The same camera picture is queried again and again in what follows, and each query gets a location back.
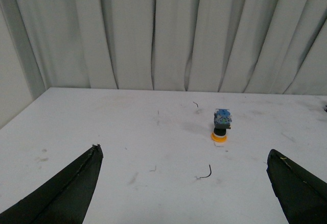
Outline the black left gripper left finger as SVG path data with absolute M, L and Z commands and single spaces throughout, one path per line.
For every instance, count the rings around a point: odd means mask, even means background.
M 82 223 L 103 160 L 93 145 L 35 191 L 1 213 L 1 223 Z

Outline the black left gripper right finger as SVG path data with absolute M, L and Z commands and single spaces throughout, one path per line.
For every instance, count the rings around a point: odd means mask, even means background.
M 288 223 L 326 223 L 326 182 L 275 149 L 269 152 L 267 165 Z

